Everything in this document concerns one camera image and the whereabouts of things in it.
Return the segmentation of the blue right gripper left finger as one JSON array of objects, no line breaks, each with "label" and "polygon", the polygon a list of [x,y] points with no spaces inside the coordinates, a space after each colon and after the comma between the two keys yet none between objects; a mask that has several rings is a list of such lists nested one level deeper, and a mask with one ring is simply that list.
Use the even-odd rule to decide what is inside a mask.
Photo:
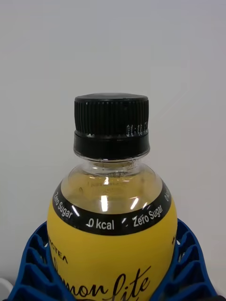
[{"label": "blue right gripper left finger", "polygon": [[28,239],[15,285],[8,301],[74,301],[50,258],[47,225],[44,222]]}]

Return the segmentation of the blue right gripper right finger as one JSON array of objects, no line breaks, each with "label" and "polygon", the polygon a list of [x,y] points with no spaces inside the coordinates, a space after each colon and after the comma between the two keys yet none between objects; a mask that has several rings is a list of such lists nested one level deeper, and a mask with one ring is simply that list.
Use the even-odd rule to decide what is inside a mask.
[{"label": "blue right gripper right finger", "polygon": [[195,234],[178,219],[173,259],[152,301],[199,301],[217,296]]}]

